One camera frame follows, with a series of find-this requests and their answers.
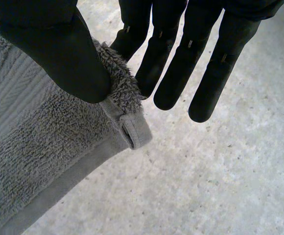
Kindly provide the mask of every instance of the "folded towel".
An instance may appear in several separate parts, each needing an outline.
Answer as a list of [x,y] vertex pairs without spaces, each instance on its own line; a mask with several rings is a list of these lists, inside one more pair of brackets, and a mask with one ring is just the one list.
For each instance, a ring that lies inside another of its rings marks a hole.
[[151,139],[137,82],[94,40],[112,92],[88,104],[0,37],[0,234],[20,234],[109,157]]

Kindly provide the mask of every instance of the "terry cloth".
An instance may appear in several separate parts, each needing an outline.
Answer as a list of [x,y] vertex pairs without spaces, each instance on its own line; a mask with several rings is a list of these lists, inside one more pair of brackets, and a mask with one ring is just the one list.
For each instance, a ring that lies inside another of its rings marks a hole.
[[126,63],[94,44],[112,78],[100,104],[60,89],[0,37],[0,235],[21,234],[103,162],[151,140]]

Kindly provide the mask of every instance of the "concrete floor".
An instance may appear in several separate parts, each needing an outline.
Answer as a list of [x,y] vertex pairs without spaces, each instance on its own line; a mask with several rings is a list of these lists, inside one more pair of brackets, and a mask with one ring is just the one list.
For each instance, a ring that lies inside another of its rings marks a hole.
[[[78,5],[92,35],[111,42],[122,27],[118,1]],[[262,22],[212,118],[198,124],[187,110],[219,24],[177,105],[143,103],[152,143],[103,164],[25,235],[284,235],[284,6]],[[181,36],[182,26],[176,45]]]

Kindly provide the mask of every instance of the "finger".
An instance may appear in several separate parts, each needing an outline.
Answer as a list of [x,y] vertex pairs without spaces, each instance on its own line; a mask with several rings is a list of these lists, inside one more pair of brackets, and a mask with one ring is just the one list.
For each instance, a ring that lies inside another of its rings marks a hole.
[[111,48],[129,61],[147,37],[151,0],[119,0],[123,29],[117,33]]
[[189,2],[181,43],[154,96],[154,103],[159,109],[169,110],[176,104],[206,46],[221,10],[219,5],[207,6],[196,0]]
[[189,108],[193,121],[205,122],[210,118],[239,55],[259,25],[260,21],[225,11],[214,52]]
[[153,1],[153,36],[136,74],[141,93],[150,97],[175,43],[180,17],[187,0]]
[[0,21],[0,35],[29,55],[67,93],[88,103],[101,102],[109,94],[109,73],[77,8],[69,24],[48,29],[13,27]]

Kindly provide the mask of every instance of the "gloved hand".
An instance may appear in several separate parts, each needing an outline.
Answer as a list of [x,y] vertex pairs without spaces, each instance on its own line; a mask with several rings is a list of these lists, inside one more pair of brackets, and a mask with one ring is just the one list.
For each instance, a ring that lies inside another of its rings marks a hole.
[[[154,96],[155,105],[171,109],[182,93],[208,41],[212,26],[222,9],[225,14],[219,38],[203,79],[189,108],[196,122],[210,118],[221,92],[241,54],[255,35],[261,20],[275,15],[283,0],[189,0],[183,37]],[[111,47],[129,60],[144,42],[153,4],[154,32],[149,40],[136,79],[142,95],[149,97],[175,42],[186,0],[119,0],[124,29]]]
[[37,62],[64,91],[98,103],[111,80],[77,0],[0,0],[0,34]]

